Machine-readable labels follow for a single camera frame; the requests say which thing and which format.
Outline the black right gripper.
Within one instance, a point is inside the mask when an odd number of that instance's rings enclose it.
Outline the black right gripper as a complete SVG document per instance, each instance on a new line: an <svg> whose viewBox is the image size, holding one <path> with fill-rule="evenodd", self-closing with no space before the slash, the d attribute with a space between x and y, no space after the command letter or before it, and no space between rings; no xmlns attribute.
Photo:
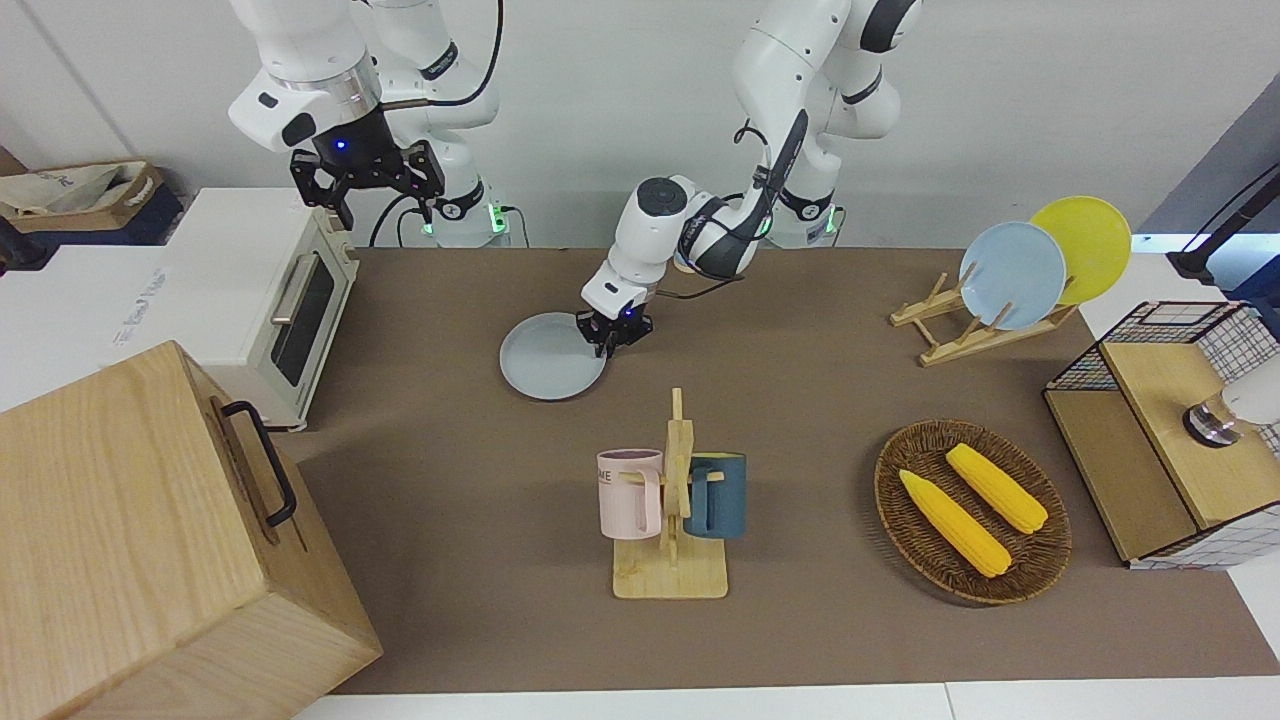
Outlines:
<svg viewBox="0 0 1280 720"><path fill-rule="evenodd" d="M445 191L442 164L426 138L401 146L381 108L312 138L314 149L296 149L289 172L303 202L333 210L343 231L355 227L346 195L389 188L417 202L424 224L433 223L436 199Z"/></svg>

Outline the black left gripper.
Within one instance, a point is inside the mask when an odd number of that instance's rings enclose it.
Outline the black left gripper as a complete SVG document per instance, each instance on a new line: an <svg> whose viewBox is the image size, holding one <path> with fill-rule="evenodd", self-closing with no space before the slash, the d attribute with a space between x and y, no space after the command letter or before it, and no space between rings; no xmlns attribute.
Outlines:
<svg viewBox="0 0 1280 720"><path fill-rule="evenodd" d="M654 328L645 307L623 307L617 318L608 318L594 309L576 313L576 327L582 338L596 347L596 356L609 360Z"/></svg>

